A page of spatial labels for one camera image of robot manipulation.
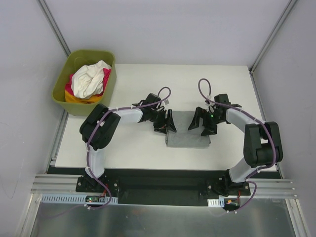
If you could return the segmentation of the grey t shirt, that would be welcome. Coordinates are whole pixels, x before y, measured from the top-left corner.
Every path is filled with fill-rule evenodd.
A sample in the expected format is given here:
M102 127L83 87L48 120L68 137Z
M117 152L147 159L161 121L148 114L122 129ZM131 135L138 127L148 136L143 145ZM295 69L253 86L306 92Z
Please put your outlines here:
M171 148L208 148L210 145L209 136L201 136L203 127L201 122L198 128L188 130L191 124L194 111L173 111L172 117L176 132L169 131L166 135L166 145Z

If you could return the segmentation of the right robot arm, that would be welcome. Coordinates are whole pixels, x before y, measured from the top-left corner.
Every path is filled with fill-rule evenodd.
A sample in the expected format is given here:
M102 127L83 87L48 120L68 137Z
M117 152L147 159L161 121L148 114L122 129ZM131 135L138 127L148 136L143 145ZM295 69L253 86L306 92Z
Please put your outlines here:
M197 107L188 129L203 127L201 136L216 135L218 124L233 124L244 133L243 157L232 168L225 171L212 190L223 196L233 195L243 189L247 180L259 171L269 168L283 159L279 126L247 113L239 104L232 104L227 94L215 96L208 107Z

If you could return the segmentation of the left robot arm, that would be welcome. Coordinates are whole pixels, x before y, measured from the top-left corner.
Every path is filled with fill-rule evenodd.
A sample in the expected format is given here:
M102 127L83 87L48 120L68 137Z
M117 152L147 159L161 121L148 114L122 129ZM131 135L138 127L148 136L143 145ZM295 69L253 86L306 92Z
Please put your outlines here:
M87 150L86 167L81 181L83 185L87 185L93 192L104 188L105 147L109 145L119 125L150 121L155 132L177 132L172 110L166 110L163 102L160 97L150 93L146 99L130 107L111 109L98 104L92 110L79 129Z

